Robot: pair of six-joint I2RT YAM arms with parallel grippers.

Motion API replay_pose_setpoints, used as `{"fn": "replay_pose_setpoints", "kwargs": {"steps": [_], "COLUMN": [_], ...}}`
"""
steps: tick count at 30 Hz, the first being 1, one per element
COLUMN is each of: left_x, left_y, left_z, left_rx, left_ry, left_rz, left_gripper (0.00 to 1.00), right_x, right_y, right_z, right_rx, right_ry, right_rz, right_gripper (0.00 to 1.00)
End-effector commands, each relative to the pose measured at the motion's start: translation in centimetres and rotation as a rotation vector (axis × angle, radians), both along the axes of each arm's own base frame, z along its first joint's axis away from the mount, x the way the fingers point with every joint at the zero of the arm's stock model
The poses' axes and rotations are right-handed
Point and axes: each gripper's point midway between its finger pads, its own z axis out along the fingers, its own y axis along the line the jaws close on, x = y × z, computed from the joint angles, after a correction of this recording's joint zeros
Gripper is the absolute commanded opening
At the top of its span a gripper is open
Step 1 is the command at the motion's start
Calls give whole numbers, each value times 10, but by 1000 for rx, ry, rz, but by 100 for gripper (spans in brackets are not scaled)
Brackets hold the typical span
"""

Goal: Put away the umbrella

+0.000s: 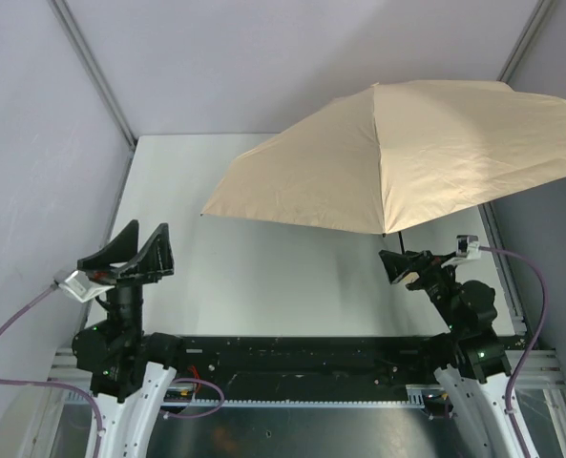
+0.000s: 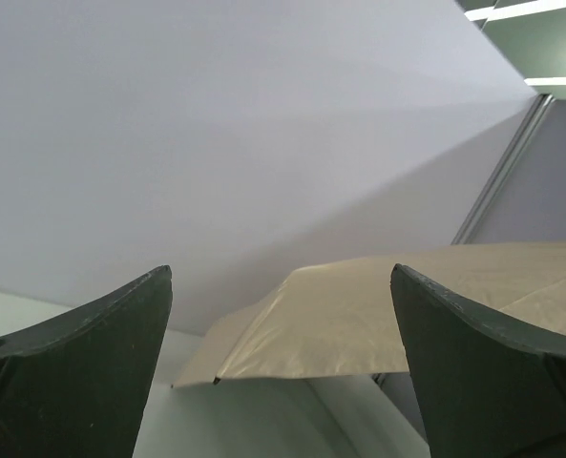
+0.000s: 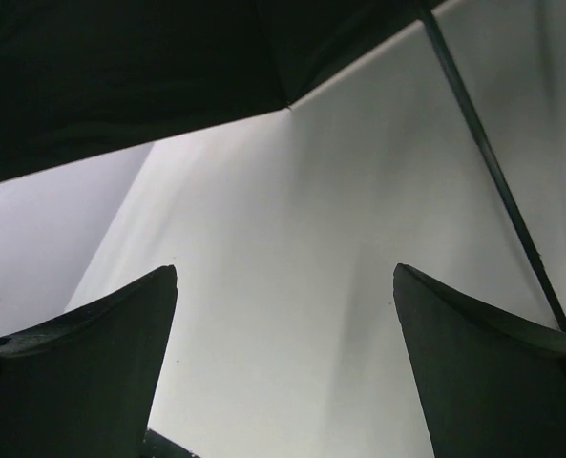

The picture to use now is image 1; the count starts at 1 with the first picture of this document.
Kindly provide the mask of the beige folding umbrella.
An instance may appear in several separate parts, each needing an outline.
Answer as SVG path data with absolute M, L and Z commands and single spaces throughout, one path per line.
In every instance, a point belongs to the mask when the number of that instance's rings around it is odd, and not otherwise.
M 565 177 L 565 99 L 375 84 L 236 157 L 203 213 L 388 235 Z

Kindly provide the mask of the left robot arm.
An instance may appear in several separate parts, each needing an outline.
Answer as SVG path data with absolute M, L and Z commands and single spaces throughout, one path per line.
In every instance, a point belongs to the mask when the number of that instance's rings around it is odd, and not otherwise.
M 79 331 L 72 351 L 91 373 L 94 417 L 87 454 L 143 457 L 164 394 L 177 375 L 182 340 L 143 331 L 143 288 L 174 273 L 169 227 L 161 223 L 144 244 L 131 220 L 98 252 L 78 261 L 87 279 L 105 287 L 95 299 L 106 317 Z

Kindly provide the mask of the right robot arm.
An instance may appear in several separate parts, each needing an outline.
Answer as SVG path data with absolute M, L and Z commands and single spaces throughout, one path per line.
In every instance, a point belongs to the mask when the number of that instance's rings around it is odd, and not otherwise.
M 511 365 L 493 329 L 495 291 L 482 281 L 459 282 L 456 268 L 477 260 L 487 247 L 470 237 L 454 252 L 395 253 L 379 257 L 392 284 L 424 291 L 448 330 L 425 342 L 428 361 L 453 419 L 475 457 L 536 457 L 538 452 L 515 396 L 520 367 Z

